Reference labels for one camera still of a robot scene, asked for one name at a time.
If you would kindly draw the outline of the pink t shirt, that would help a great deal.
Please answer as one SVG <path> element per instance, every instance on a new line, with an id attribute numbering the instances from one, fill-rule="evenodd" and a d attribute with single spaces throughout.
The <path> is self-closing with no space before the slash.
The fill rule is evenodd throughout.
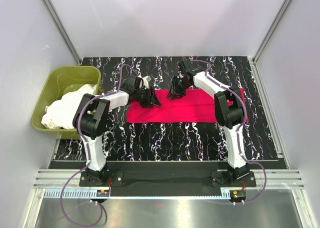
<path id="1" fill-rule="evenodd" d="M 232 128 L 245 119 L 243 90 L 225 90 L 210 96 L 201 89 L 188 89 L 186 96 L 177 100 L 167 99 L 167 90 L 155 90 L 161 107 L 143 109 L 133 102 L 126 114 L 129 123 L 218 123 Z"/>

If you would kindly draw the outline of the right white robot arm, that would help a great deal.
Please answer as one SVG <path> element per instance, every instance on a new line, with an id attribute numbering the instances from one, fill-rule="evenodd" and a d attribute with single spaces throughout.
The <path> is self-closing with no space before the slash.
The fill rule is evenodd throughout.
<path id="1" fill-rule="evenodd" d="M 243 141 L 243 126 L 248 113 L 241 89 L 219 82 L 209 74 L 208 69 L 194 65 L 192 60 L 183 60 L 177 66 L 178 75 L 171 80 L 167 98 L 183 98 L 187 89 L 195 86 L 214 99 L 215 118 L 225 134 L 228 167 L 219 177 L 211 177 L 219 185 L 229 183 L 235 187 L 239 186 L 250 172 Z"/>

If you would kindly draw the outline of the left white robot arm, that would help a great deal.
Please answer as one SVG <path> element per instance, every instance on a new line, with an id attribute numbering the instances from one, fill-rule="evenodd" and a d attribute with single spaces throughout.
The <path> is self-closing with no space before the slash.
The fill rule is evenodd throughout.
<path id="1" fill-rule="evenodd" d="M 83 95 L 72 124 L 85 147 L 86 166 L 81 170 L 85 179 L 97 186 L 108 181 L 107 162 L 103 153 L 102 135 L 107 130 L 109 113 L 118 108 L 138 102 L 143 108 L 160 107 L 151 77 L 129 76 L 119 90 L 108 94 Z"/>

